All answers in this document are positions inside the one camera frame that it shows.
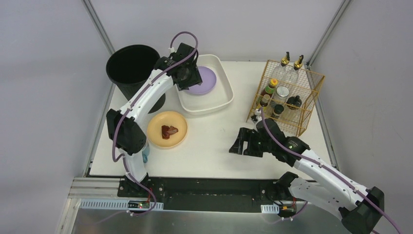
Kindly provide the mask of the purple plate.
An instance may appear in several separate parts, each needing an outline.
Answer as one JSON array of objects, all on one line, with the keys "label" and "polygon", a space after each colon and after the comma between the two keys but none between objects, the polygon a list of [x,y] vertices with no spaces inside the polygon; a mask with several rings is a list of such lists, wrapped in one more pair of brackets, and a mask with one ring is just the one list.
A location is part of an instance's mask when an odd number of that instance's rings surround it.
[{"label": "purple plate", "polygon": [[204,95],[209,93],[215,87],[217,77],[210,68],[198,66],[198,71],[200,73],[202,83],[200,85],[189,87],[188,90],[185,90],[186,93],[191,95]]}]

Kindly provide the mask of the black cap spice jar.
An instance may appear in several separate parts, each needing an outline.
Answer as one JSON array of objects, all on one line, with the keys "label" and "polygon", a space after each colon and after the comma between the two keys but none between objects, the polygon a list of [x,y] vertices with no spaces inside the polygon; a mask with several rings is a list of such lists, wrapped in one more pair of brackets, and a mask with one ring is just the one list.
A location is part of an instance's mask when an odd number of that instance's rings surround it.
[{"label": "black cap spice jar", "polygon": [[279,119],[279,118],[281,117],[283,111],[284,111],[284,106],[281,105],[281,104],[276,104],[276,105],[274,106],[274,109],[273,109],[273,112],[272,112],[272,114],[271,114],[271,117],[272,117],[273,119]]}]

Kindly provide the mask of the yellow label sauce bottle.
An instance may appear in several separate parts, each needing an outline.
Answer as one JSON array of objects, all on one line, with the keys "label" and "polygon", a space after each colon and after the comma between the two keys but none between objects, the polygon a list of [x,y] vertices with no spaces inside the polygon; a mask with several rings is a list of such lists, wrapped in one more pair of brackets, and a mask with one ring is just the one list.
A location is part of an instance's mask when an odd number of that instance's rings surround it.
[{"label": "yellow label sauce bottle", "polygon": [[259,104],[257,105],[257,110],[260,110],[261,108],[263,108],[263,110],[266,111],[266,109],[267,109],[267,107],[268,107],[268,105],[269,105],[270,99],[271,99],[271,96],[268,95],[268,94],[265,94],[265,95],[261,98]]}]

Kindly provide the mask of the yellow plate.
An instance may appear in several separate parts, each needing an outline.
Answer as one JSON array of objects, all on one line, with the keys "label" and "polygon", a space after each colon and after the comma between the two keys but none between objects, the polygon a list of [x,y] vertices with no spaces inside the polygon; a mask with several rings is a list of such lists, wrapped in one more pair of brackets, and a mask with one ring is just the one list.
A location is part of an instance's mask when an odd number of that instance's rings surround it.
[{"label": "yellow plate", "polygon": [[[162,139],[161,126],[168,125],[178,128],[179,132]],[[183,115],[174,111],[165,111],[154,116],[147,128],[147,136],[152,144],[160,148],[172,148],[180,144],[188,133],[188,124]]]}]

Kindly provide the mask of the silver lid salt shaker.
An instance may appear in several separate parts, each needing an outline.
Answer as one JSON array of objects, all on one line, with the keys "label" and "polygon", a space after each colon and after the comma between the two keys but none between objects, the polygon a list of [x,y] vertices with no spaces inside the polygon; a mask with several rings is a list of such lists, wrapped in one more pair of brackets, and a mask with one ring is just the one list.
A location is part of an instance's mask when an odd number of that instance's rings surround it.
[{"label": "silver lid salt shaker", "polygon": [[274,92],[274,95],[273,95],[273,98],[272,98],[272,104],[273,105],[277,105],[277,104],[283,105],[285,103],[286,99],[288,98],[288,96],[289,96],[289,89],[285,86],[279,86]]}]

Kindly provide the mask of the yellow cap sauce bottle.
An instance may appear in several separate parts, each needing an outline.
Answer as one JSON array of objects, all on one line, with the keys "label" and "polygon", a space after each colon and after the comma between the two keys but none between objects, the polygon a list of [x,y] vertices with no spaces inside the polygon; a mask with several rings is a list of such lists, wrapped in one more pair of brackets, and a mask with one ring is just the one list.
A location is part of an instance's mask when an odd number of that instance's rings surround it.
[{"label": "yellow cap sauce bottle", "polygon": [[261,96],[269,95],[270,97],[272,97],[277,85],[278,85],[278,80],[275,78],[271,78],[268,84],[261,91]]}]

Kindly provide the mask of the brown roasted meat piece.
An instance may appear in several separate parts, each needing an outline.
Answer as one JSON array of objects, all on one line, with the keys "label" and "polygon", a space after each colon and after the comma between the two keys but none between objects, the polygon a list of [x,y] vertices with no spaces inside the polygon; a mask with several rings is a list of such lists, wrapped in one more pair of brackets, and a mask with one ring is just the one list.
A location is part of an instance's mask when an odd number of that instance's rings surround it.
[{"label": "brown roasted meat piece", "polygon": [[162,139],[169,139],[171,135],[179,132],[178,128],[174,126],[162,125],[161,126],[161,135]]}]

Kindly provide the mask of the glass bottle with brown sauce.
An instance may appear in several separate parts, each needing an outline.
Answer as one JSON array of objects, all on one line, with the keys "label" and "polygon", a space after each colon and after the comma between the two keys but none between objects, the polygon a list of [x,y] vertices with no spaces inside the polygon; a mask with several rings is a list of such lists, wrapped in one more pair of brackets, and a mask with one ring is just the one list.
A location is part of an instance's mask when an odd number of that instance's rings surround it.
[{"label": "glass bottle with brown sauce", "polygon": [[293,68],[289,70],[284,78],[287,83],[296,84],[299,78],[299,70],[303,66],[304,55],[300,55],[299,59],[294,62]]}]

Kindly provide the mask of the clear glass oil bottle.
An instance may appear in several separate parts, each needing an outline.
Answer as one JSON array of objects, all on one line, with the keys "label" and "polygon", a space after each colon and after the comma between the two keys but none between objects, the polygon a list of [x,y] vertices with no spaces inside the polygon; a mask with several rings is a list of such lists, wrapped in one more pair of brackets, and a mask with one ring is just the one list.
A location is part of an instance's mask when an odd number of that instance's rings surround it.
[{"label": "clear glass oil bottle", "polygon": [[271,73],[271,78],[276,80],[281,80],[286,73],[286,67],[290,62],[290,53],[287,51],[285,56],[282,57],[280,64],[274,68]]}]

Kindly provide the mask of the black lid grinder jar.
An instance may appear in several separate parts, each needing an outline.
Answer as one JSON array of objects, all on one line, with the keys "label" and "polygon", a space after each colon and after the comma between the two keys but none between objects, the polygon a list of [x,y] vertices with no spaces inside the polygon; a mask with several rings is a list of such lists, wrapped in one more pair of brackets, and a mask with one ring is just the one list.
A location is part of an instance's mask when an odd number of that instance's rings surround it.
[{"label": "black lid grinder jar", "polygon": [[292,111],[299,109],[302,106],[302,100],[299,95],[289,97],[285,106]]}]

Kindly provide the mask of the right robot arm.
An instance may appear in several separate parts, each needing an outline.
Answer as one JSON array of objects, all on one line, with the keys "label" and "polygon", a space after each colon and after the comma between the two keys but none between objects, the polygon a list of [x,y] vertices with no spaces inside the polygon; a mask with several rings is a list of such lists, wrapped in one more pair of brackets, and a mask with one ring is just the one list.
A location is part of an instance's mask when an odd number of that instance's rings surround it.
[{"label": "right robot arm", "polygon": [[372,233],[382,217],[377,209],[384,209],[384,193],[379,188],[368,189],[343,175],[301,139],[286,136],[270,118],[256,122],[253,129],[240,128],[229,152],[254,157],[270,153],[317,182],[313,185],[286,172],[266,189],[270,200],[294,197],[308,201],[337,217],[352,234]]}]

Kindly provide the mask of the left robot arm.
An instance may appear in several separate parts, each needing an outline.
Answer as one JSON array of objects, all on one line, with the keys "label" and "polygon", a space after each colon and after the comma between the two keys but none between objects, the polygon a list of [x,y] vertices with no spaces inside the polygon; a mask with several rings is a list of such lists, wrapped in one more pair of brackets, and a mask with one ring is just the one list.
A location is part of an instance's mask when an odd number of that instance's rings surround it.
[{"label": "left robot arm", "polygon": [[145,161],[150,147],[142,121],[165,103],[173,86],[186,90],[202,83],[197,67],[198,51],[185,43],[169,56],[161,57],[147,45],[130,45],[116,51],[106,64],[109,79],[127,98],[118,110],[109,109],[106,123],[112,160],[121,160],[126,177],[136,184],[147,177]]}]

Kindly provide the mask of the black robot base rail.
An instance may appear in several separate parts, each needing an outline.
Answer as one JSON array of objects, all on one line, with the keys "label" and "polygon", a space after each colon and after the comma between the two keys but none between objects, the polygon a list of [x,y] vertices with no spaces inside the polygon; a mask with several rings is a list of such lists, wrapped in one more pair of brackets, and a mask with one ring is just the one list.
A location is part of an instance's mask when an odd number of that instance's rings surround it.
[{"label": "black robot base rail", "polygon": [[150,211],[275,213],[286,206],[295,212],[304,199],[287,193],[277,179],[213,179],[147,177],[141,188],[123,177],[80,177],[69,197],[80,207],[125,210],[130,215]]}]

